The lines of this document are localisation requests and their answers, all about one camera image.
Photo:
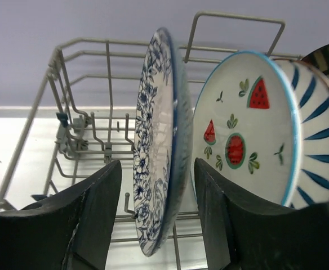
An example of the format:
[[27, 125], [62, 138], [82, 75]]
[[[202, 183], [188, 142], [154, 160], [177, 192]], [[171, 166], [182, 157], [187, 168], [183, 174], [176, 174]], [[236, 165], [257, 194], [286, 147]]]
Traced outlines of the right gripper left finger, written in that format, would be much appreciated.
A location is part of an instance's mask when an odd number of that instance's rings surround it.
[[121, 183], [113, 161], [55, 195], [0, 212], [0, 269], [104, 269]]

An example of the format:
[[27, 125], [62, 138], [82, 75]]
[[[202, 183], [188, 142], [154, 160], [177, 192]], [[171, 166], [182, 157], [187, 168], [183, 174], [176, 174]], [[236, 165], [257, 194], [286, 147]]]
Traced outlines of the blue striped white plate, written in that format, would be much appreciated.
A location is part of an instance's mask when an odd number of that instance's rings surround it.
[[329, 79], [303, 61], [275, 62], [291, 82], [302, 130], [303, 160], [289, 207], [329, 202]]

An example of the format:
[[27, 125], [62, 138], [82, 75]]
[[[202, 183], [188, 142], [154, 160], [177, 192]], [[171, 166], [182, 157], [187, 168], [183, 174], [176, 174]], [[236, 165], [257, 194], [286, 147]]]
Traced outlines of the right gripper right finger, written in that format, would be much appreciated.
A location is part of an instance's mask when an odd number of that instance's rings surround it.
[[272, 203], [200, 158], [194, 175], [209, 269], [329, 269], [329, 202]]

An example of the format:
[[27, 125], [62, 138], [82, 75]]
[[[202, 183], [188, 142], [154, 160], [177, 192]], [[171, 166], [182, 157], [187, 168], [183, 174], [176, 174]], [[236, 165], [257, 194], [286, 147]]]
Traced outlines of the blue floral white plate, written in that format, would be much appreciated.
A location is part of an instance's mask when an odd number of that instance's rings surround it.
[[152, 256], [167, 240], [187, 186], [193, 112], [179, 47], [159, 28], [151, 38], [136, 104], [133, 199], [140, 248]]

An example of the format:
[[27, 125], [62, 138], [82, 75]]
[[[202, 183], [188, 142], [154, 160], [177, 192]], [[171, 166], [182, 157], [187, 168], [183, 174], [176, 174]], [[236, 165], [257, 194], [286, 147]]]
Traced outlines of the watermelon pattern white plate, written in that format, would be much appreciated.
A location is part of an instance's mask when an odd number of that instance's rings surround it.
[[194, 110], [194, 159], [268, 201], [289, 205], [301, 160], [292, 85], [269, 57], [234, 53], [207, 78]]

